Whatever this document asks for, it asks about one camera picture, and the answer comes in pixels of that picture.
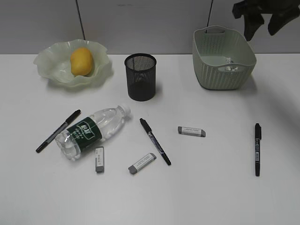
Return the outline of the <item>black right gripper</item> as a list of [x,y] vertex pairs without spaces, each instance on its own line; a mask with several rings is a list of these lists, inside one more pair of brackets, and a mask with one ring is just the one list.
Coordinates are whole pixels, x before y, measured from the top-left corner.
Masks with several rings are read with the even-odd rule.
[[261,14],[272,14],[268,31],[274,36],[280,29],[299,17],[299,0],[243,0],[235,3],[232,14],[235,19],[244,15],[244,37],[250,41],[264,24]]

